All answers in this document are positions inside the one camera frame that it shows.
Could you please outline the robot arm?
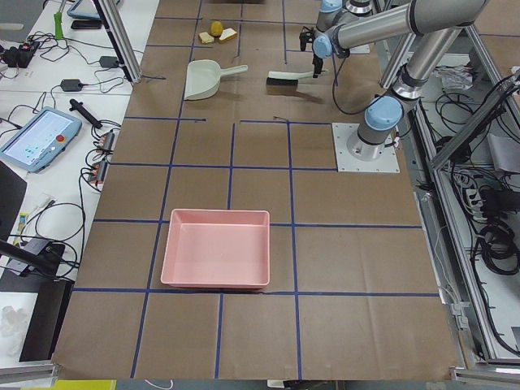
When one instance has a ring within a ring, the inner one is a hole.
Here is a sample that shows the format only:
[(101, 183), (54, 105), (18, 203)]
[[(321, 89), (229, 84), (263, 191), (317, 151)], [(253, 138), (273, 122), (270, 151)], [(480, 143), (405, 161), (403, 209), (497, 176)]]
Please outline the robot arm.
[(372, 1), (369, 0), (322, 0), (316, 28), (324, 33), (335, 25), (349, 24), (367, 17), (372, 11)]
[(399, 37), (381, 85), (385, 93), (364, 110), (349, 141), (355, 154), (384, 147), (388, 134), (411, 111), (423, 86), (461, 30), (471, 26), (485, 1), (421, 1), (373, 13), (370, 1), (323, 1), (316, 25), (303, 28), (301, 50), (310, 46), (314, 74), (333, 55), (346, 59), (352, 48)]

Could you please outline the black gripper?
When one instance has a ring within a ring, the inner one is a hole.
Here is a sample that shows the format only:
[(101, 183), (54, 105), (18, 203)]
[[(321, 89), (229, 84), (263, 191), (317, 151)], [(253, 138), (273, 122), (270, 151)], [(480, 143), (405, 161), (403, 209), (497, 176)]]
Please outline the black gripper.
[[(303, 27), (299, 33), (299, 42), (300, 51), (306, 51), (306, 47), (314, 42), (314, 29)], [(314, 67), (313, 78), (318, 78), (323, 71), (323, 59), (314, 56), (312, 64)]]

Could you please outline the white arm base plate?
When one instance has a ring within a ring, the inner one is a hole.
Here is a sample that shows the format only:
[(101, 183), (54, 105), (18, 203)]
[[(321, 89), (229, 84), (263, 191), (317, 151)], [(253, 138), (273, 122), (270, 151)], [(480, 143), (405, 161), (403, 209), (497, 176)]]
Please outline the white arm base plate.
[(390, 135), (381, 145), (368, 145), (358, 137), (358, 123), (332, 123), (336, 167), (340, 173), (398, 174), (401, 170)]

